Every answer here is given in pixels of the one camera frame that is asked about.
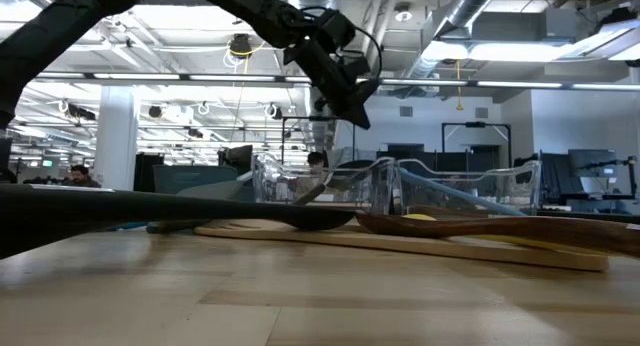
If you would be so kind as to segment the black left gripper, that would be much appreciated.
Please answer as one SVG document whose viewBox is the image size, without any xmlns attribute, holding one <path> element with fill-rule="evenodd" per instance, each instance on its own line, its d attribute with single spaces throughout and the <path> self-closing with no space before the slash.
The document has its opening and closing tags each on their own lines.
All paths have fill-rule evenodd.
<svg viewBox="0 0 640 346">
<path fill-rule="evenodd" d="M 332 48 L 326 50 L 316 36 L 305 36 L 284 50 L 284 63 L 295 62 L 301 68 L 336 117 L 368 130 L 371 124 L 365 103 L 374 94 L 374 80 L 349 84 L 339 65 L 342 57 L 360 55 L 359 51 L 340 54 Z"/>
</svg>

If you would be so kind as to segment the large pale blue spoon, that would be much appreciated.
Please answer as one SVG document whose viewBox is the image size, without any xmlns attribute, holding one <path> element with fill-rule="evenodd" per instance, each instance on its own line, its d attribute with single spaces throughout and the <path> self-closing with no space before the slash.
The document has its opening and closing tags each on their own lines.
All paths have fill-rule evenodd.
<svg viewBox="0 0 640 346">
<path fill-rule="evenodd" d="M 441 191 L 444 194 L 447 194 L 449 196 L 461 198 L 471 204 L 483 206 L 490 211 L 511 215 L 511 216 L 525 216 L 525 213 L 519 210 L 509 208 L 507 206 L 474 196 L 470 193 L 460 191 L 458 189 L 454 189 L 449 186 L 445 186 L 443 184 L 434 182 L 430 179 L 411 173 L 405 169 L 400 169 L 400 174 L 405 176 L 410 182 L 413 182 L 417 185 Z"/>
</svg>

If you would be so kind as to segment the grey wedge spatula black handle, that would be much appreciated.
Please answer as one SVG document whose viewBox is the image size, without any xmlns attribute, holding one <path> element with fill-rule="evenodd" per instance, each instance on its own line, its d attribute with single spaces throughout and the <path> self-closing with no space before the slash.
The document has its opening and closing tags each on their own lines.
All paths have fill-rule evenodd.
<svg viewBox="0 0 640 346">
<path fill-rule="evenodd" d="M 243 183 L 238 180 L 225 181 L 190 187 L 181 190 L 177 195 L 202 199 L 231 199 L 239 191 L 242 185 Z M 209 220 L 151 222 L 146 226 L 146 232 L 149 234 L 169 234 L 193 229 L 206 223 L 209 223 Z"/>
</svg>

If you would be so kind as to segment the dark brown wooden spoon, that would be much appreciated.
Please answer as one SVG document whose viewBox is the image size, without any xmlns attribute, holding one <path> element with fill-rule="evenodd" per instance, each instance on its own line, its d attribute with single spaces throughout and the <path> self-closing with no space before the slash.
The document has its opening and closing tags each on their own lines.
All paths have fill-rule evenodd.
<svg viewBox="0 0 640 346">
<path fill-rule="evenodd" d="M 420 220 L 364 212 L 358 212 L 356 219 L 373 233 L 391 236 L 510 236 L 640 259 L 640 225 L 630 223 L 562 217 Z"/>
</svg>

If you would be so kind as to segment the black monitor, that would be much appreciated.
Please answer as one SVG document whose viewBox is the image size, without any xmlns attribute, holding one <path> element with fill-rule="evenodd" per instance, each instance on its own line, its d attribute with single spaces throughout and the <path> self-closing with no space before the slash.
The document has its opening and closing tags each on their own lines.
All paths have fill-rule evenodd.
<svg viewBox="0 0 640 346">
<path fill-rule="evenodd" d="M 234 168 L 239 175 L 249 172 L 252 168 L 252 145 L 235 148 L 223 147 L 218 150 L 217 154 L 220 166 Z"/>
</svg>

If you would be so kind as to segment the reddish brown wooden utensil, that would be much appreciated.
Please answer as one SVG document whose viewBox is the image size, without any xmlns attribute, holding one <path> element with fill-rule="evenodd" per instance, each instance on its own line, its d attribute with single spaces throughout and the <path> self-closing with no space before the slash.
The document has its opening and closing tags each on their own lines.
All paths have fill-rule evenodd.
<svg viewBox="0 0 640 346">
<path fill-rule="evenodd" d="M 407 207 L 408 214 L 423 214 L 436 219 L 480 219 L 480 218 L 498 218 L 508 217 L 508 214 L 499 213 L 497 211 L 488 210 L 470 210 L 470 209 L 450 209 L 440 208 L 426 205 L 414 205 Z"/>
</svg>

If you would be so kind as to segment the light wooden spork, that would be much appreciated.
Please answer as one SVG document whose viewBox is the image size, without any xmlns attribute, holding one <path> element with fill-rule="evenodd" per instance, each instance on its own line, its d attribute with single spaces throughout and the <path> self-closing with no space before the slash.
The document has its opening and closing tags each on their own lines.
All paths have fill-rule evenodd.
<svg viewBox="0 0 640 346">
<path fill-rule="evenodd" d="M 609 270 L 609 258 L 604 255 L 534 248 L 465 237 L 434 240 L 377 235 L 366 231 L 354 221 L 336 230 L 310 232 L 267 220 L 220 220 L 196 227 L 194 232 L 208 237 L 301 242 L 589 272 Z"/>
</svg>

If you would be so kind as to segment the teal plastic bin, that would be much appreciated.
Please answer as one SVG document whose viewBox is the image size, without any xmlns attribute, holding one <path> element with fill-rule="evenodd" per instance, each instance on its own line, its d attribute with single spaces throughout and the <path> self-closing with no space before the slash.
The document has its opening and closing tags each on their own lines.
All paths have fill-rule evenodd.
<svg viewBox="0 0 640 346">
<path fill-rule="evenodd" d="M 227 166 L 155 165 L 153 176 L 157 193 L 178 194 L 192 187 L 223 182 L 239 181 L 243 185 L 252 177 L 252 172 L 239 173 Z"/>
</svg>

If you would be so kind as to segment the long ceiling light strip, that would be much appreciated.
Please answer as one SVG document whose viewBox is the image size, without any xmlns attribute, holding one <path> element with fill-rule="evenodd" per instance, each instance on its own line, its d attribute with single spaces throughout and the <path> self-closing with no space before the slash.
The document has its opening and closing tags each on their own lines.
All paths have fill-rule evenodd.
<svg viewBox="0 0 640 346">
<path fill-rule="evenodd" d="M 275 83 L 310 84 L 305 76 L 251 75 L 251 74 L 160 74 L 160 73 L 79 73 L 79 72 L 42 72 L 36 78 L 38 82 L 80 82 L 107 83 L 129 82 L 140 84 L 185 84 L 185 83 Z M 606 91 L 640 93 L 640 84 L 617 83 L 572 83 L 572 82 L 532 82 L 462 79 L 399 79 L 382 78 L 381 86 L 419 86 L 419 87 L 460 87 L 460 88 L 500 88 L 500 89 L 540 89 L 560 91 Z"/>
</svg>

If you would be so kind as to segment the dark cabinet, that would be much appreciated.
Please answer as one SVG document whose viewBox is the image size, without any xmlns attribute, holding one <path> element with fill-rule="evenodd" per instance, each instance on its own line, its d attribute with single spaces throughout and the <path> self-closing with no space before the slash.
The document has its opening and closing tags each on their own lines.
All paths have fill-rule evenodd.
<svg viewBox="0 0 640 346">
<path fill-rule="evenodd" d="M 153 193 L 155 191 L 154 167 L 163 164 L 163 154 L 138 153 L 135 160 L 133 190 Z"/>
</svg>

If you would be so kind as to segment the white building column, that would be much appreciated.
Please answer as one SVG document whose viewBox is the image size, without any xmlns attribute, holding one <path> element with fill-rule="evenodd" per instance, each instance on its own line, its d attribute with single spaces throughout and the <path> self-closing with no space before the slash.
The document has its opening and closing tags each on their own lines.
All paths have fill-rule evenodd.
<svg viewBox="0 0 640 346">
<path fill-rule="evenodd" d="M 93 174 L 104 188 L 133 190 L 139 110 L 133 86 L 101 88 Z"/>
</svg>

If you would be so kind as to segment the grey monitor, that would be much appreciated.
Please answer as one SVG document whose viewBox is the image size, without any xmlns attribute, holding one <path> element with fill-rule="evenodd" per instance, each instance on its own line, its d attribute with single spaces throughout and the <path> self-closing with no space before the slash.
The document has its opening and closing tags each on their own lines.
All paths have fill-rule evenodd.
<svg viewBox="0 0 640 346">
<path fill-rule="evenodd" d="M 572 174 L 576 177 L 615 178 L 617 156 L 609 149 L 570 149 L 568 151 Z"/>
</svg>

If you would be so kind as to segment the black equipment stand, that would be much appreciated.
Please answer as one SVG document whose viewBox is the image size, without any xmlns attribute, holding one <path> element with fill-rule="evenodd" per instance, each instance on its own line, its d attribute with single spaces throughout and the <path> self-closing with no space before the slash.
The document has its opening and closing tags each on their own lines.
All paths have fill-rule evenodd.
<svg viewBox="0 0 640 346">
<path fill-rule="evenodd" d="M 589 162 L 584 164 L 583 166 L 577 167 L 577 170 L 593 170 L 593 169 L 604 169 L 607 166 L 626 166 L 629 173 L 629 181 L 630 181 L 630 197 L 632 199 L 637 198 L 638 184 L 636 182 L 636 170 L 635 166 L 638 162 L 636 156 L 628 156 L 626 159 L 613 159 L 609 161 L 600 161 L 600 162 Z"/>
</svg>

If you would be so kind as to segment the black metal frame rig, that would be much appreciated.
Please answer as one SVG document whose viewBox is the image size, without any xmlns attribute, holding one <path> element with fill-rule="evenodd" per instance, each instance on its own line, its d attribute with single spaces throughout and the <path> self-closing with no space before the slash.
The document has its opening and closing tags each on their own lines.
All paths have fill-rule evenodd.
<svg viewBox="0 0 640 346">
<path fill-rule="evenodd" d="M 512 144 L 512 129 L 511 129 L 511 125 L 509 124 L 504 124 L 504 123 L 486 123 L 486 122 L 482 122 L 482 121 L 470 121 L 470 122 L 444 122 L 441 123 L 441 152 L 446 153 L 446 142 L 447 139 L 450 136 L 446 135 L 446 128 L 448 126 L 455 126 L 455 127 L 465 127 L 465 128 L 493 128 L 494 131 L 496 131 L 497 133 L 501 134 L 499 131 L 500 128 L 504 128 L 506 130 L 506 134 L 503 135 L 504 139 L 507 141 L 507 150 L 508 150 L 508 157 L 511 159 L 512 157 L 512 151 L 513 151 L 513 144 Z"/>
<path fill-rule="evenodd" d="M 313 122 L 324 122 L 324 123 L 328 123 L 328 122 L 337 122 L 337 121 L 341 121 L 341 119 L 339 119 L 336 116 L 320 116 L 320 115 L 315 115 L 315 116 L 283 116 L 281 118 L 281 134 L 280 134 L 280 162 L 281 163 L 285 163 L 285 141 L 286 141 L 286 134 L 290 131 L 290 129 L 288 129 L 286 127 L 286 123 L 289 120 L 295 120 L 296 124 L 298 124 L 300 121 L 309 121 L 310 123 Z M 352 143 L 351 143 L 351 147 L 352 149 L 355 150 L 356 148 L 356 127 L 352 126 Z"/>
</svg>

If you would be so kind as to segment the silver spiral ventilation duct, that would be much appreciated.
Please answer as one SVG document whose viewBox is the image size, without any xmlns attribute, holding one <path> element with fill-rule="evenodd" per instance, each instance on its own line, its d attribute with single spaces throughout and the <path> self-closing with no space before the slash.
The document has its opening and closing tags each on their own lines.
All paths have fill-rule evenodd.
<svg viewBox="0 0 640 346">
<path fill-rule="evenodd" d="M 420 32 L 420 51 L 403 78 L 428 78 L 443 60 L 468 56 L 473 23 L 493 0 L 450 0 L 431 11 Z"/>
<path fill-rule="evenodd" d="M 339 0 L 286 1 L 298 9 L 313 7 L 313 10 L 309 10 L 313 15 L 320 15 L 323 8 L 337 9 L 339 6 Z M 297 85 L 296 89 L 303 92 L 303 111 L 296 112 L 297 120 L 292 121 L 292 127 L 299 129 L 295 138 L 301 138 L 308 151 L 330 150 L 333 147 L 336 121 L 329 120 L 330 112 L 327 109 L 315 109 L 314 104 L 320 99 L 320 92 L 310 85 Z"/>
</svg>

